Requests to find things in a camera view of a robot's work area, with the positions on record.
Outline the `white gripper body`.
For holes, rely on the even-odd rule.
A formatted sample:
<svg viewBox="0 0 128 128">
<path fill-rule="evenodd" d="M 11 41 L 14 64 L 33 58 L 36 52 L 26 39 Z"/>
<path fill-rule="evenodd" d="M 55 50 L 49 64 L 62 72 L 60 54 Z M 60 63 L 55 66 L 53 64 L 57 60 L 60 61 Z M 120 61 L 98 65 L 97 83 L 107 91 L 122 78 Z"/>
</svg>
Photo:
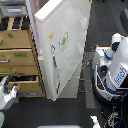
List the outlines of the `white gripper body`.
<svg viewBox="0 0 128 128">
<path fill-rule="evenodd" d="M 4 96 L 4 98 L 3 98 L 3 104 L 4 105 L 13 104 L 17 100 L 18 100 L 17 95 L 16 95 L 16 97 L 11 97 L 11 91 L 10 91 L 7 95 Z"/>
</svg>

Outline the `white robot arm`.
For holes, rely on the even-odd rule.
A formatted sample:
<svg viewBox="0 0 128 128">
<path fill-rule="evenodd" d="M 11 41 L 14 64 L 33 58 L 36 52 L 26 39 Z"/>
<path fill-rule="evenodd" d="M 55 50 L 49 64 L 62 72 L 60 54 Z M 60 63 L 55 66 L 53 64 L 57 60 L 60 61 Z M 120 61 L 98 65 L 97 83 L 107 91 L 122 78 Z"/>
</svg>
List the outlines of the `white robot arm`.
<svg viewBox="0 0 128 128">
<path fill-rule="evenodd" d="M 0 128 L 2 128 L 5 119 L 3 110 L 9 109 L 17 97 L 18 87 L 16 84 L 13 84 L 12 89 L 8 90 L 8 84 L 11 80 L 12 76 L 8 75 L 3 77 L 0 82 Z"/>
</svg>

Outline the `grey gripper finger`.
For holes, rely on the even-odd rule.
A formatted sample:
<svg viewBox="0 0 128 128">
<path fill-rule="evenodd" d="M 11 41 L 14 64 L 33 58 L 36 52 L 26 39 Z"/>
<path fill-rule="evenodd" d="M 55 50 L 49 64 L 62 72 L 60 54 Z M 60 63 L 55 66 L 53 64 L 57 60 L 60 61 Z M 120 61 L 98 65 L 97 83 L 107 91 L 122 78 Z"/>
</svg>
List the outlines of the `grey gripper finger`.
<svg viewBox="0 0 128 128">
<path fill-rule="evenodd" d="M 12 76 L 8 75 L 6 77 L 3 77 L 2 81 L 1 81 L 1 85 L 2 85 L 2 89 L 4 90 L 4 87 L 6 85 L 8 85 L 8 83 L 12 80 Z"/>
<path fill-rule="evenodd" d="M 16 97 L 18 91 L 17 85 L 14 85 L 12 90 L 11 90 L 11 97 Z"/>
</svg>

